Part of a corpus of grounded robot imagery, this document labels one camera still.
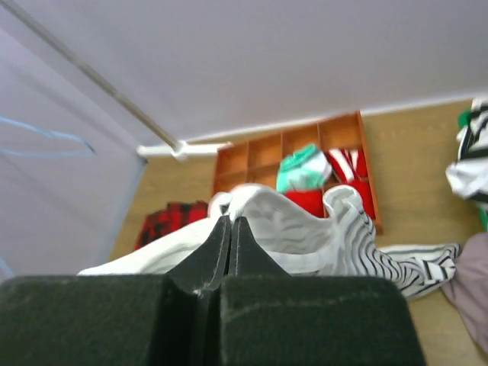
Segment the blue wire hanger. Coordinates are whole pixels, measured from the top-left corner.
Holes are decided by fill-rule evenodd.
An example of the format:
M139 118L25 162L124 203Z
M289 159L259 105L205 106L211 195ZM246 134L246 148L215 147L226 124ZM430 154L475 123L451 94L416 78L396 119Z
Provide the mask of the blue wire hanger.
M1 154L25 158L60 159L96 156L95 148L79 136L46 130L1 117L9 130L1 134Z

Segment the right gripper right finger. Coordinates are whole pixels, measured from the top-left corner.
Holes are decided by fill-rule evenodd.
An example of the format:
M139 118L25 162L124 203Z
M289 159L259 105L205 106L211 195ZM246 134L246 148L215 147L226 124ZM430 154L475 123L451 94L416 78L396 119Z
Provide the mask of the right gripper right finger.
M389 281L293 277L258 245L248 221L232 228L210 301L205 365L424 365L408 306Z

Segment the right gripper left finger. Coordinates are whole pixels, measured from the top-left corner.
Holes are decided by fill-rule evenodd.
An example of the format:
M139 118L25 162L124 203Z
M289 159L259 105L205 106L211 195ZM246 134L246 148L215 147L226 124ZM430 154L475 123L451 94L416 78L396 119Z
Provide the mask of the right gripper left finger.
M1 286L3 365L218 365L231 224L167 274L30 276Z

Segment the thin striped tank top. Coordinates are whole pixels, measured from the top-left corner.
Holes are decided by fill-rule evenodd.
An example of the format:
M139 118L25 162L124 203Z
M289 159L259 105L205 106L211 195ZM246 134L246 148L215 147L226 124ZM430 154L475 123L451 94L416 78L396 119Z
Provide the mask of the thin striped tank top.
M329 216L318 218L267 186L239 185L212 198L207 218L80 273L164 274L204 243L218 219L235 223L245 217L256 242L290 275L375 276L392 281L406 298L429 294L454 277L459 244L379 248L373 221L354 188L331 188L323 203Z

